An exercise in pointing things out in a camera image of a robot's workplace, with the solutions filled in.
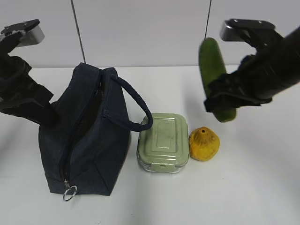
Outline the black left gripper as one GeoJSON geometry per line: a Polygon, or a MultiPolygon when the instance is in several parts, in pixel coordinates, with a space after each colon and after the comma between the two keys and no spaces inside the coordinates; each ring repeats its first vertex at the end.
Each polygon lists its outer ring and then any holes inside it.
{"type": "Polygon", "coordinates": [[[52,126],[59,119],[50,104],[53,94],[29,76],[31,66],[24,59],[9,55],[24,40],[25,33],[12,32],[1,37],[0,111],[52,126]]]}

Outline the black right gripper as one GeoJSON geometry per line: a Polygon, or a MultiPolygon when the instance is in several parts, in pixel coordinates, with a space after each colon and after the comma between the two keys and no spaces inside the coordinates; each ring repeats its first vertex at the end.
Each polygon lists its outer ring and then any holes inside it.
{"type": "Polygon", "coordinates": [[[205,110],[215,113],[242,106],[255,106],[300,82],[300,29],[286,37],[275,30],[247,29],[241,38],[256,49],[231,74],[211,82],[205,110]]]}

